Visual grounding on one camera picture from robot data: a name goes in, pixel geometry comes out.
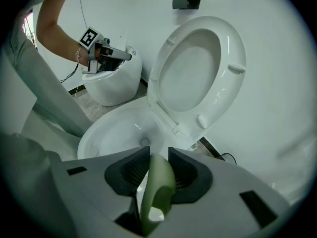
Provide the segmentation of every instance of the person's arm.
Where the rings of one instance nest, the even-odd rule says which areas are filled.
[[[76,52],[80,44],[70,38],[57,24],[58,16],[65,0],[45,0],[42,4],[36,27],[38,41],[52,53],[65,59],[76,61]],[[87,50],[80,50],[79,62],[87,66]]]

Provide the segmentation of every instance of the wall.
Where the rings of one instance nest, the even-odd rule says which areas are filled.
[[[247,53],[240,93],[206,135],[220,152],[294,202],[314,168],[316,48],[287,0],[201,0],[199,10],[172,10],[172,0],[136,0],[128,43],[143,57],[148,80],[157,53],[181,24],[220,17],[239,32]]]
[[[110,38],[111,46],[125,47],[127,30],[131,17],[133,0],[81,0],[87,27],[91,26]],[[33,21],[36,26],[41,5],[33,8]],[[58,24],[74,40],[79,40],[86,30],[80,0],[67,0],[61,10]],[[59,80],[64,79],[76,67],[75,62],[56,56],[39,42],[38,50]],[[63,83],[69,91],[83,84],[82,71],[77,72]]]

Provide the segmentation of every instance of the white toilet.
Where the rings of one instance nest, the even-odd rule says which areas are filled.
[[[188,149],[234,102],[246,70],[238,32],[216,17],[198,17],[164,42],[151,71],[148,95],[101,117],[82,137],[78,158],[150,145]]]
[[[129,46],[126,52],[132,55],[132,59],[124,61],[117,70],[82,76],[88,93],[103,106],[119,105],[131,100],[137,93],[142,59],[140,54]]]

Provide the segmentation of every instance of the green object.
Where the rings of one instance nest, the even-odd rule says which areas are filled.
[[[151,221],[149,213],[151,207],[160,209],[164,216],[170,210],[171,197],[176,192],[176,181],[170,163],[160,154],[152,154],[148,183],[145,188],[141,204],[142,233],[148,236],[160,221]]]

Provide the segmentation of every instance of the light gray pants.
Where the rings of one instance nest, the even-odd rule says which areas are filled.
[[[66,132],[82,137],[92,122],[26,38],[22,23],[23,17],[14,23],[4,50],[21,79],[37,97],[33,110]]]

